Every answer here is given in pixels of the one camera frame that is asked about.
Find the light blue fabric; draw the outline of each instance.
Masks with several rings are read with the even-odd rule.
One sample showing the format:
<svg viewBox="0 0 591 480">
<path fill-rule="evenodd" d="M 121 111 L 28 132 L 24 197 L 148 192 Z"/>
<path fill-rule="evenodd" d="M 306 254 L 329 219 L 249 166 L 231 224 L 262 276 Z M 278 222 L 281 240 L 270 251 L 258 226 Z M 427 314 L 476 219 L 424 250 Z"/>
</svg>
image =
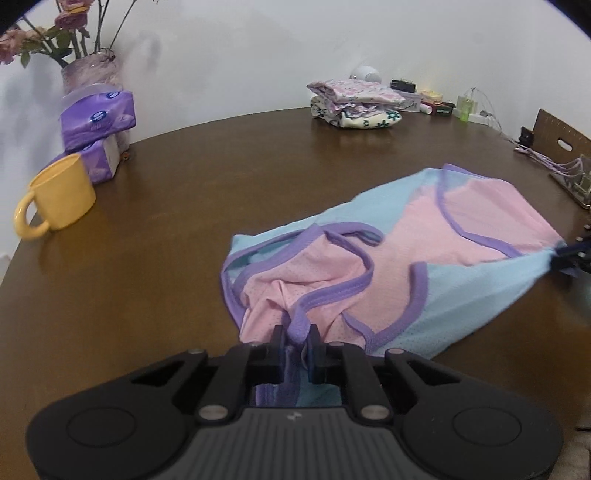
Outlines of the light blue fabric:
<svg viewBox="0 0 591 480">
<path fill-rule="evenodd" d="M 413 193 L 421 186 L 435 185 L 440 172 L 441 170 L 437 168 L 427 168 L 409 177 L 391 181 L 360 193 L 350 202 L 329 208 L 318 215 L 291 222 L 259 235 L 234 235 L 230 254 L 276 238 L 284 233 L 303 230 L 313 223 L 326 225 L 336 222 L 361 222 L 387 233 L 392 230 L 402 216 Z M 461 173 L 450 172 L 450 175 L 456 176 L 459 182 L 466 182 L 470 179 L 470 175 Z M 288 243 L 290 242 L 283 242 L 263 249 L 259 253 L 251 255 L 249 262 L 264 260 Z"/>
<path fill-rule="evenodd" d="M 391 343 L 372 352 L 382 356 L 388 348 L 403 348 L 432 358 L 478 330 L 523 296 L 550 269 L 553 250 L 463 267 L 429 265 L 429 295 L 423 314 Z M 308 383 L 300 375 L 298 407 L 341 405 L 333 385 Z"/>
<path fill-rule="evenodd" d="M 398 222 L 417 189 L 435 185 L 440 180 L 440 173 L 439 169 L 428 168 L 363 192 L 351 202 L 330 208 L 319 215 L 255 236 L 236 235 L 232 238 L 230 253 L 305 229 L 313 223 L 362 222 L 387 234 Z M 472 178 L 474 176 L 470 173 L 446 170 L 446 188 L 455 189 Z M 230 278 L 235 279 L 248 264 L 269 258 L 290 242 L 273 244 L 241 258 L 229 270 Z M 372 352 L 372 355 L 383 355 L 386 349 L 398 347 L 426 358 L 434 357 L 488 323 L 527 292 L 550 269 L 552 252 L 547 249 L 472 267 L 429 265 L 428 297 L 422 314 L 396 339 Z M 340 402 L 338 388 L 309 384 L 307 372 L 301 369 L 297 406 L 334 406 Z"/>
</svg>

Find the mug handle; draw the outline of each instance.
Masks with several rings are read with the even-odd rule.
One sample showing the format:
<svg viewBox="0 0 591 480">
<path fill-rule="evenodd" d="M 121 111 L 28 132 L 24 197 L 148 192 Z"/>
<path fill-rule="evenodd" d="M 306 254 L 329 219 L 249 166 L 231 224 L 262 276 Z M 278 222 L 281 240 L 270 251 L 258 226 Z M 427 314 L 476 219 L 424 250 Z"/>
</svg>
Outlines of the mug handle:
<svg viewBox="0 0 591 480">
<path fill-rule="evenodd" d="M 17 235 L 23 240 L 38 238 L 49 230 L 49 222 L 47 220 L 43 220 L 43 223 L 39 226 L 30 226 L 27 223 L 27 209 L 34 198 L 34 192 L 27 192 L 14 210 L 12 223 L 14 224 Z"/>
</svg>

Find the wooden table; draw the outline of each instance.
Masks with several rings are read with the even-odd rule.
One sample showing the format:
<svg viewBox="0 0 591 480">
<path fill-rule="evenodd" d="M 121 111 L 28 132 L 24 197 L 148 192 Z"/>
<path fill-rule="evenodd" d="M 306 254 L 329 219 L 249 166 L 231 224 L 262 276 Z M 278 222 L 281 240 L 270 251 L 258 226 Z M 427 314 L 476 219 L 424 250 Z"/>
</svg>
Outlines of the wooden table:
<svg viewBox="0 0 591 480">
<path fill-rule="evenodd" d="M 49 402 L 195 346 L 236 343 L 219 271 L 235 233 L 297 220 L 449 162 L 515 184 L 563 235 L 585 213 L 493 130 L 407 113 L 347 131 L 308 109 L 198 125 L 134 145 L 78 223 L 23 242 L 0 288 L 0 478 L 36 478 L 24 447 Z M 591 329 L 546 276 L 437 360 L 547 405 L 570 432 L 590 390 Z"/>
</svg>

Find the pink fabric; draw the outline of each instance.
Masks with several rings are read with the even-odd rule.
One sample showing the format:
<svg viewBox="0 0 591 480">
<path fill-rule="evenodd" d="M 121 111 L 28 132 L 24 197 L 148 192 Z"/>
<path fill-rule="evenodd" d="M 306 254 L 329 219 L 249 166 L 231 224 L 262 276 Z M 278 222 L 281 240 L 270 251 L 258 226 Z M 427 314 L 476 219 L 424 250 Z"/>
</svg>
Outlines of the pink fabric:
<svg viewBox="0 0 591 480">
<path fill-rule="evenodd" d="M 551 226 L 510 184 L 500 180 L 471 180 L 444 196 L 448 211 L 470 233 L 498 238 L 522 252 L 553 247 L 560 240 Z M 406 206 L 394 229 L 377 247 L 352 238 L 375 264 L 371 285 L 346 300 L 312 309 L 308 317 L 324 341 L 364 346 L 364 338 L 347 325 L 347 312 L 374 333 L 396 322 L 411 298 L 409 267 L 416 262 L 475 265 L 506 258 L 458 235 L 441 215 L 435 187 L 425 187 Z M 316 239 L 291 260 L 252 276 L 241 294 L 246 307 L 240 339 L 267 341 L 283 312 L 291 313 L 304 294 L 360 276 L 361 259 L 325 237 Z"/>
<path fill-rule="evenodd" d="M 517 189 L 502 180 L 469 180 L 445 195 L 445 205 L 464 230 L 497 238 L 522 253 L 554 247 L 560 241 Z"/>
<path fill-rule="evenodd" d="M 404 98 L 395 90 L 376 82 L 363 80 L 327 80 L 312 82 L 308 88 L 322 98 L 333 103 L 383 103 L 384 105 L 400 106 Z"/>
</svg>

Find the metal bolt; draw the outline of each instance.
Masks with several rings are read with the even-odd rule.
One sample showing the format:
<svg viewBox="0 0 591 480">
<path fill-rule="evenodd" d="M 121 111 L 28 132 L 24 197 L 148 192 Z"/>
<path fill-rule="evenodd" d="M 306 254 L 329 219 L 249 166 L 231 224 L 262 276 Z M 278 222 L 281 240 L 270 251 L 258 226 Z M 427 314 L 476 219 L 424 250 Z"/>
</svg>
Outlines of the metal bolt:
<svg viewBox="0 0 591 480">
<path fill-rule="evenodd" d="M 203 420 L 223 420 L 228 416 L 228 409 L 223 405 L 205 405 L 199 409 Z"/>
<path fill-rule="evenodd" d="M 361 416 L 366 420 L 387 419 L 390 411 L 383 405 L 367 405 L 361 409 Z"/>
</svg>

